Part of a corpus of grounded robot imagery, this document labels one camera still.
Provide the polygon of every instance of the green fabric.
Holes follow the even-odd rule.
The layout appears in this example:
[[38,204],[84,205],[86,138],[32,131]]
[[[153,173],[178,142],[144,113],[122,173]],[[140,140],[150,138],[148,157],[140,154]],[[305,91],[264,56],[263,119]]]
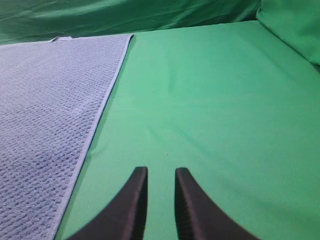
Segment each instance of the green fabric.
[[258,21],[137,33],[56,239],[148,166],[145,240],[176,240],[188,167],[263,240],[320,238],[320,74]]
[[260,0],[1,0],[0,44],[254,19]]
[[257,18],[311,63],[320,65],[319,0],[262,0]]

